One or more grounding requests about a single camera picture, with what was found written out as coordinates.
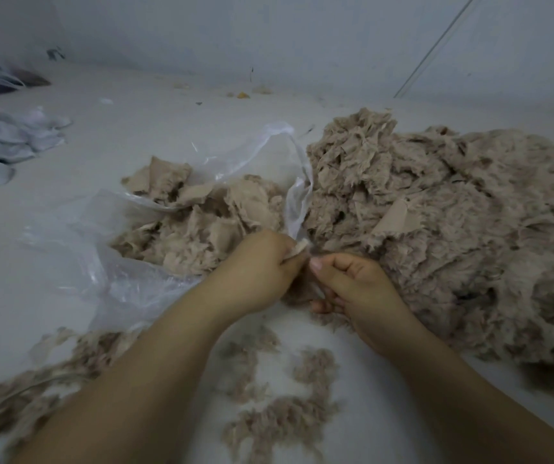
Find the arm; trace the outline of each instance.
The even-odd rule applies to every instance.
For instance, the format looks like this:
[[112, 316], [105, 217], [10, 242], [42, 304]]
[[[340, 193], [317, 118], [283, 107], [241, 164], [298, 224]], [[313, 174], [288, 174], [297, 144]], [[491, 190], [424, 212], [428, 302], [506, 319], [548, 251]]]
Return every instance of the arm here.
[[381, 267], [349, 254], [314, 258], [326, 300], [400, 371], [447, 457], [455, 463], [554, 463], [554, 429], [477, 374], [431, 334]]
[[304, 263], [295, 242], [262, 231], [157, 320], [82, 389], [13, 464], [165, 462], [211, 348], [234, 321], [277, 301]]

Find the left hand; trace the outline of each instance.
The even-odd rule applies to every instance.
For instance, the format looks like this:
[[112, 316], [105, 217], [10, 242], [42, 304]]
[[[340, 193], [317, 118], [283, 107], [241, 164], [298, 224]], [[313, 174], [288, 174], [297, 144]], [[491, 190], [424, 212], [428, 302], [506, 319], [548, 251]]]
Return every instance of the left hand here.
[[196, 290], [236, 317], [261, 311], [285, 294], [309, 258], [303, 252], [284, 261], [295, 245], [268, 229], [249, 234]]

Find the white floor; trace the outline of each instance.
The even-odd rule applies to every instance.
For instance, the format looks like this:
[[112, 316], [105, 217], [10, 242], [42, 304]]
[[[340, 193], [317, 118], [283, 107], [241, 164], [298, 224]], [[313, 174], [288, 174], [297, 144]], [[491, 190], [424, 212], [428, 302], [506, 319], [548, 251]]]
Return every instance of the white floor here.
[[[250, 83], [206, 88], [198, 77], [168, 77], [152, 73], [50, 64], [45, 73], [53, 86], [0, 96], [0, 107], [20, 112], [44, 106], [46, 112], [68, 115], [68, 144], [38, 159], [19, 163], [17, 174], [0, 187], [0, 380], [29, 367], [27, 350], [42, 334], [59, 326], [86, 329], [94, 305], [56, 292], [44, 279], [35, 255], [17, 243], [30, 214], [68, 198], [101, 188], [119, 189], [120, 177], [146, 164], [151, 155], [184, 161], [193, 144], [219, 151], [232, 148], [262, 125], [283, 120], [303, 135], [304, 145], [321, 137], [335, 116], [361, 106], [392, 108], [398, 131], [419, 131], [445, 124], [467, 132], [518, 127], [554, 139], [554, 117], [529, 112], [490, 112], [405, 100], [366, 103], [331, 96], [275, 91], [251, 94]], [[187, 83], [188, 89], [180, 88]], [[228, 98], [244, 91], [250, 99]], [[113, 101], [104, 104], [100, 98]], [[327, 426], [322, 446], [327, 463], [429, 462], [425, 429], [405, 392], [405, 386], [383, 360], [357, 338], [309, 325], [297, 312], [273, 310], [267, 321], [285, 340], [289, 351], [305, 345], [328, 346], [341, 365], [335, 396], [343, 412]], [[524, 390], [508, 367], [473, 362], [491, 382], [554, 426], [554, 399]], [[275, 392], [287, 381], [288, 356], [266, 358], [262, 374], [276, 381]], [[219, 368], [212, 364], [194, 408], [185, 462], [229, 462], [219, 443], [223, 424], [236, 408], [215, 394], [210, 384]], [[276, 461], [313, 461], [301, 450], [279, 451]]]

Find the white wall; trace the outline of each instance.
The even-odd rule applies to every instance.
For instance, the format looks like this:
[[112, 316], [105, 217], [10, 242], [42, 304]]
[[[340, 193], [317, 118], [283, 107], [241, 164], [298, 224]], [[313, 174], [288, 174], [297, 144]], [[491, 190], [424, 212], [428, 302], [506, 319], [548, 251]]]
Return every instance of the white wall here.
[[0, 56], [24, 62], [57, 46], [67, 45], [50, 0], [0, 0]]
[[406, 98], [554, 110], [554, 0], [481, 0]]
[[466, 0], [53, 0], [81, 62], [392, 96]]

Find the right hand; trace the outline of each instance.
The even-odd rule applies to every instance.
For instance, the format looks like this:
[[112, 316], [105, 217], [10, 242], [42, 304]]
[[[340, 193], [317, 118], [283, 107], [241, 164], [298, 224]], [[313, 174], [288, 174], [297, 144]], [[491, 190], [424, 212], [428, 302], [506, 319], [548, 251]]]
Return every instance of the right hand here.
[[313, 257], [309, 268], [326, 295], [312, 301], [312, 311], [343, 312], [356, 333], [377, 353], [390, 357], [428, 334], [373, 260], [328, 254]]

